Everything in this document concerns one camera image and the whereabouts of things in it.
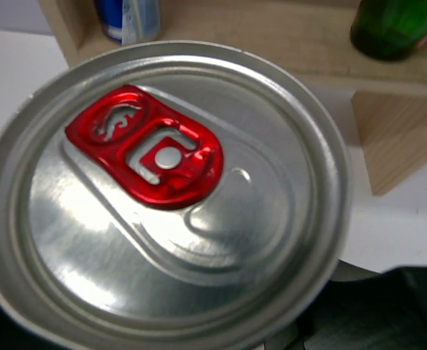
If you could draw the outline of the silver can red tab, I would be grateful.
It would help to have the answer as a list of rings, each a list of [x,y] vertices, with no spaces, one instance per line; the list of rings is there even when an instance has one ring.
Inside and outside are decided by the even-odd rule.
[[[248,349],[333,273],[342,136],[280,67],[167,41],[91,58],[0,134],[0,306],[70,349]]]

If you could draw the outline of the green bottle yellow label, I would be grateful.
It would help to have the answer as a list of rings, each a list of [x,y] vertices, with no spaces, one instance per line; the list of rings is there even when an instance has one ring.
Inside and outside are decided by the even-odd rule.
[[[350,28],[350,41],[364,55],[400,61],[427,42],[427,0],[363,0]]]

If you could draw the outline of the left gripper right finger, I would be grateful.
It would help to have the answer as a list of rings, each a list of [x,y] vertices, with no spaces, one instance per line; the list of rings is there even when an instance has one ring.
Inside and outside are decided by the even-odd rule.
[[[427,268],[329,282],[304,316],[303,349],[427,349]]]

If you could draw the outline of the blue silver energy can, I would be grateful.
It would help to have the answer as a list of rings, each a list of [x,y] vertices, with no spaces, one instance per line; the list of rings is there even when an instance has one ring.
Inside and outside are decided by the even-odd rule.
[[[152,41],[161,32],[158,0],[98,0],[94,4],[104,34],[123,46]]]

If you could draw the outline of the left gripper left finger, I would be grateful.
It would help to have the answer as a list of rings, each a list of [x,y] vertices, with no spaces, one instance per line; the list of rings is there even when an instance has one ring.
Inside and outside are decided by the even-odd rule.
[[[0,307],[0,349],[63,349],[25,330]]]

